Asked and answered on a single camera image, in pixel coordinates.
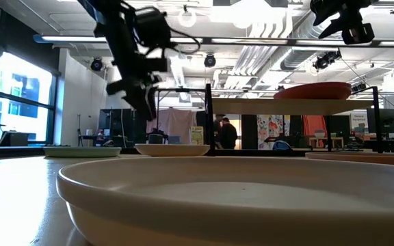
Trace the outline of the black cabinet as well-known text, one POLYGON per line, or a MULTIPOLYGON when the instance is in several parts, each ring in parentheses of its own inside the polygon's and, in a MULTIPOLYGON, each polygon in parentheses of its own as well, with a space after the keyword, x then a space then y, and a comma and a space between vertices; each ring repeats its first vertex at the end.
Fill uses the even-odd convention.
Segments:
POLYGON ((101 109, 98 134, 115 147, 133 148, 146 142, 146 120, 133 109, 101 109))

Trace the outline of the grey beige plate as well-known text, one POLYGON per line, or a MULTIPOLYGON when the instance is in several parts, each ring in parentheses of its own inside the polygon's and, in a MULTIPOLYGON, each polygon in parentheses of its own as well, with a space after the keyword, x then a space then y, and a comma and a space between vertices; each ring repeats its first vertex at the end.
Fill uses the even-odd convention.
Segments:
POLYGON ((394 166, 257 157, 69 165, 57 192, 94 246, 394 246, 394 166))

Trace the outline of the black ceiling track light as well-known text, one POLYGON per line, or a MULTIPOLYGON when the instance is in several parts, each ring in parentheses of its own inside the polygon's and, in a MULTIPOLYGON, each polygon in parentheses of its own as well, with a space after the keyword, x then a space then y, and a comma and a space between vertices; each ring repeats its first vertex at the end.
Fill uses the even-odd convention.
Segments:
POLYGON ((341 59, 342 55, 340 50, 327 51, 322 55, 318 55, 317 59, 313 62, 313 67, 316 70, 323 70, 329 65, 335 63, 336 60, 341 59))

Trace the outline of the blue chair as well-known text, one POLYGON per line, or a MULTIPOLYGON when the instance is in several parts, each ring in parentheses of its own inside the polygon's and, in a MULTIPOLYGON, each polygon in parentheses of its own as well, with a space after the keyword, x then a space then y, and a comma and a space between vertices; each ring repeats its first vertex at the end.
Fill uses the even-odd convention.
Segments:
POLYGON ((288 150, 292 150, 292 148, 286 141, 278 140, 274 142, 272 146, 272 150, 288 151, 288 150))

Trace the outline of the black tripod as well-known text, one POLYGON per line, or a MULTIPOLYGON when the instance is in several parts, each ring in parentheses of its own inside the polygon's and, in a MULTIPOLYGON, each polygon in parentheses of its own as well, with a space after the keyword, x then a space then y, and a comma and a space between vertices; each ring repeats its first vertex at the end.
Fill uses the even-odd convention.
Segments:
POLYGON ((81 134, 81 115, 77 114, 77 146, 83 147, 83 137, 81 134))

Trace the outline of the cream white plate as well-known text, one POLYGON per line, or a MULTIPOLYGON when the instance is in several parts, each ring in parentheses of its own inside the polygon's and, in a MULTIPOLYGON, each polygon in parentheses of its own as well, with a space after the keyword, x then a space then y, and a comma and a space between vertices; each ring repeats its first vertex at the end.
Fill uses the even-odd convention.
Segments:
POLYGON ((135 149, 143 155, 152 157, 162 156, 203 156, 209 150, 208 145, 185 144, 135 144, 135 149))

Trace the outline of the pale green plate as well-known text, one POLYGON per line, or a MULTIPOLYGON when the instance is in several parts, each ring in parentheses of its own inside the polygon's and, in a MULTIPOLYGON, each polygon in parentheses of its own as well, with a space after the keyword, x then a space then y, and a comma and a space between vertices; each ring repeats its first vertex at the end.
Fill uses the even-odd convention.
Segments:
POLYGON ((43 150, 45 156, 53 158, 103 158, 118 156, 122 148, 46 146, 43 150))

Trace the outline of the black metal rig frame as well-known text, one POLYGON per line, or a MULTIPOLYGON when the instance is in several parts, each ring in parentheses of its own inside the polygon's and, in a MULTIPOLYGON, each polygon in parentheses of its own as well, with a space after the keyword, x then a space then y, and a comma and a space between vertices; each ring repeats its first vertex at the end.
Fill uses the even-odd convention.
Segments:
MULTIPOLYGON (((114 158, 121 154, 137 155, 135 148, 119 147, 0 147, 0 158, 21 156, 48 156, 53 158, 114 158)), ((332 161, 355 161, 394 165, 394 153, 373 152, 322 152, 309 150, 214 150, 210 152, 203 147, 191 147, 182 152, 171 152, 169 156, 265 156, 265 157, 306 157, 332 161)))

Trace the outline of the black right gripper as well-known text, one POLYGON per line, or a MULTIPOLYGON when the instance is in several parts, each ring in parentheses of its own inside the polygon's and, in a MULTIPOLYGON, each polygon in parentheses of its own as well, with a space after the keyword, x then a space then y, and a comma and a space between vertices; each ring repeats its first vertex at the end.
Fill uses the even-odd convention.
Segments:
POLYGON ((370 5, 371 0, 311 0, 311 11, 315 14, 314 26, 339 13, 338 19, 332 19, 329 26, 320 33, 319 38, 326 38, 342 31, 345 27, 344 24, 362 23, 360 9, 370 5))

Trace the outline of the silver ventilation duct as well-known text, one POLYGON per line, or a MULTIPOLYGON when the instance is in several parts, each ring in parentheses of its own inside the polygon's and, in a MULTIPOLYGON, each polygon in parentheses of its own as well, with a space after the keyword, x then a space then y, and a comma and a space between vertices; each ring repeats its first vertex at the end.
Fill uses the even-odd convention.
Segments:
MULTIPOLYGON (((289 35, 290 38, 297 39, 318 39, 319 35, 326 28, 325 23, 314 26, 315 17, 309 15, 289 35)), ((285 51, 285 57, 280 62, 281 70, 292 71, 302 65, 308 58, 313 56, 316 51, 301 51, 296 47, 290 48, 285 51)))

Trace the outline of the terracotta brown plate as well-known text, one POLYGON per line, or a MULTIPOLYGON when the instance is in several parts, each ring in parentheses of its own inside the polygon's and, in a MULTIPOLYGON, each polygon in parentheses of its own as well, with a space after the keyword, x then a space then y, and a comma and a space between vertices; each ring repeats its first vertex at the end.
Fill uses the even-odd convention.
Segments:
POLYGON ((394 153, 373 152, 307 152, 308 159, 351 161, 361 163, 377 163, 394 165, 394 153))

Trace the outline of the black metal stand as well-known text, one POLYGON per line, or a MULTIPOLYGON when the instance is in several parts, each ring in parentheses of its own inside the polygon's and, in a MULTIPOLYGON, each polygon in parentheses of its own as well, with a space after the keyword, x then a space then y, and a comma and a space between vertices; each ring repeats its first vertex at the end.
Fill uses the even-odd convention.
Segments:
MULTIPOLYGON (((209 131, 207 133, 207 140, 209 141, 209 143, 211 143, 211 141, 213 141, 213 137, 211 136, 211 130, 213 130, 212 127, 212 121, 213 121, 213 103, 212 103, 212 95, 211 95, 211 86, 209 85, 206 89, 195 89, 195 88, 159 88, 156 87, 156 93, 160 93, 160 92, 184 92, 184 93, 190 93, 190 92, 202 92, 205 94, 205 98, 204 98, 204 109, 205 109, 205 127, 206 129, 209 131)), ((122 91, 125 92, 125 95, 122 97, 122 99, 125 100, 125 96, 126 96, 126 91, 122 91)), ((157 103, 160 103, 160 99, 155 100, 155 105, 156 105, 156 111, 157 114, 159 113, 159 106, 157 105, 157 103)))

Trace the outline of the person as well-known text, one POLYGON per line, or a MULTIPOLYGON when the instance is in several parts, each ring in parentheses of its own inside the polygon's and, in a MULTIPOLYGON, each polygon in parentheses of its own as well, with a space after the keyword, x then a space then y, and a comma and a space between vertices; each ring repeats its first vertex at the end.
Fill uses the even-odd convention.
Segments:
POLYGON ((215 119, 213 121, 214 128, 214 141, 217 149, 222 149, 222 144, 220 140, 220 132, 222 129, 222 119, 224 118, 224 114, 216 114, 215 119))
POLYGON ((222 119, 220 142, 223 149, 234 149, 237 140, 237 129, 230 123, 228 118, 222 119))

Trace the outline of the long ceiling light strip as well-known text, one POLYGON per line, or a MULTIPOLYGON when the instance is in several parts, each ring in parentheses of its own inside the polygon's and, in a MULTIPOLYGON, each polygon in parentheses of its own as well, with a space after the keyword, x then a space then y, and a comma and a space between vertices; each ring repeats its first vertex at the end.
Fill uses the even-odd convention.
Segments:
MULTIPOLYGON (((105 38, 90 36, 43 36, 33 35, 37 43, 90 43, 105 44, 105 38)), ((373 40, 364 44, 346 45, 342 40, 315 40, 292 38, 214 38, 201 37, 196 40, 203 45, 252 45, 252 46, 307 46, 307 47, 343 47, 343 48, 379 48, 394 49, 394 40, 373 40)))

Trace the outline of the orange red plate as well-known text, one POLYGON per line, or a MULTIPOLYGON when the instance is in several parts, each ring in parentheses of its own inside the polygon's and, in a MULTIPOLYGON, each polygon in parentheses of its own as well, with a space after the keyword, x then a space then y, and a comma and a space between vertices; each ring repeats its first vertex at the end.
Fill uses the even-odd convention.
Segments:
POLYGON ((324 99, 345 100, 352 93, 352 86, 346 82, 309 83, 281 90, 274 99, 324 99))

